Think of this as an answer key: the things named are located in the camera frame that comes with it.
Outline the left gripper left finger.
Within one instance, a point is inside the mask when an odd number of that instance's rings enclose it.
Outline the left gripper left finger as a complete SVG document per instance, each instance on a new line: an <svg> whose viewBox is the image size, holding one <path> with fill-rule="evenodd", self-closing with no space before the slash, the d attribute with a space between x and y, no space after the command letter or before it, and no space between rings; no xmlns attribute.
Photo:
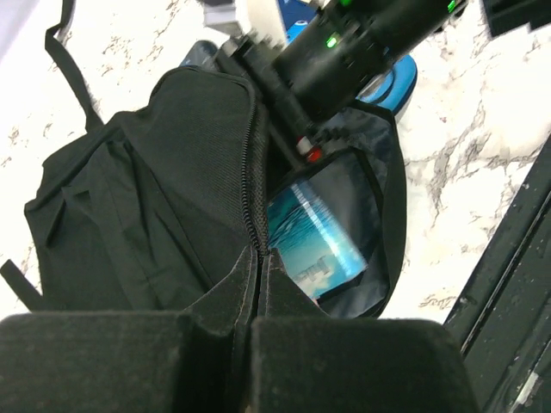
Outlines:
<svg viewBox="0 0 551 413"><path fill-rule="evenodd" d="M4 412L242 412L257 252L184 311L41 311L1 324Z"/></svg>

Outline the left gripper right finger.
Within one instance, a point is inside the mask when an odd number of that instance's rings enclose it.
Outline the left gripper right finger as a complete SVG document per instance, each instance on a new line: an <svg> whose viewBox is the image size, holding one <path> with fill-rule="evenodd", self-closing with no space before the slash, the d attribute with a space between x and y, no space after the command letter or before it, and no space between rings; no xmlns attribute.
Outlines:
<svg viewBox="0 0 551 413"><path fill-rule="evenodd" d="M254 412L477 412L460 350L421 319L328 317L266 257L251 325Z"/></svg>

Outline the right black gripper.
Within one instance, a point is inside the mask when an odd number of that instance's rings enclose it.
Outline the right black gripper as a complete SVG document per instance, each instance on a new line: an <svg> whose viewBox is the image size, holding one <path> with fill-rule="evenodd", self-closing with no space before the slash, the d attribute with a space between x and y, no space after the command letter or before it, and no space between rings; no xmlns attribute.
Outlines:
<svg viewBox="0 0 551 413"><path fill-rule="evenodd" d="M228 40L215 67L251 81L270 113L269 166L300 167L323 125L369 103L402 114L413 92L407 1L330 1L286 46L254 32Z"/></svg>

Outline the blue dinosaur pencil case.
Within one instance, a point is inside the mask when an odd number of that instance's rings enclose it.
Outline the blue dinosaur pencil case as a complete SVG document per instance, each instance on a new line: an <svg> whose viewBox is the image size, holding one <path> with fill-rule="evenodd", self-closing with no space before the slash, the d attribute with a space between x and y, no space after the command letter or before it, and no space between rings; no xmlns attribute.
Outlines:
<svg viewBox="0 0 551 413"><path fill-rule="evenodd" d="M307 1L278 1L279 17L286 33L286 43L293 42L314 18L315 12ZM237 1L224 1L220 5L203 3L204 25L223 34L239 34L242 25L238 12L243 9ZM183 59L182 66L214 67L218 47L210 40L198 40ZM414 59L406 55L376 85L368 86L358 99L389 109L399 118L407 108L415 89L418 68Z"/></svg>

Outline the teal fantasy book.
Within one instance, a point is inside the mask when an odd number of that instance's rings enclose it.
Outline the teal fantasy book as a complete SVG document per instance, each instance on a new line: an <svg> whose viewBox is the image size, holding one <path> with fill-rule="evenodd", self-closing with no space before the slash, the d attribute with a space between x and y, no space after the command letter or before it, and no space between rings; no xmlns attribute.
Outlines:
<svg viewBox="0 0 551 413"><path fill-rule="evenodd" d="M368 266L348 232L308 181L284 188L268 206L269 246L311 299L354 280Z"/></svg>

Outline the black backpack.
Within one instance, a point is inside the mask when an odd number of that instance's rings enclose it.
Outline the black backpack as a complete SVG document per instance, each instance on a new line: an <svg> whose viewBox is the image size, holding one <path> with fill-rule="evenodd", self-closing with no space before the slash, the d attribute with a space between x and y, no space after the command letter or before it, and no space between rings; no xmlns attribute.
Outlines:
<svg viewBox="0 0 551 413"><path fill-rule="evenodd" d="M215 64L168 71L143 108L103 121L57 37L73 10L63 2L45 48L84 110L86 132L44 162L25 207L40 288L12 262L1 269L30 311L183 310L246 248L257 252L259 284L266 257L281 256L269 246L269 203L305 180L368 266L319 299L304 294L333 317L382 312L406 243L405 167L389 110L344 108L319 131L322 158L293 168L269 166L269 112L252 83Z"/></svg>

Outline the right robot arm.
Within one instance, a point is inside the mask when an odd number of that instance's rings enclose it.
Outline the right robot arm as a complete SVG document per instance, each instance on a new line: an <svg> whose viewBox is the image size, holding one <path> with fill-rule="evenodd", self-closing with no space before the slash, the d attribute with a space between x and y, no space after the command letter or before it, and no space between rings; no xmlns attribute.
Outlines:
<svg viewBox="0 0 551 413"><path fill-rule="evenodd" d="M287 46L256 30L226 41L218 68L250 81L294 166L322 158L319 129L462 9L461 1L330 1Z"/></svg>

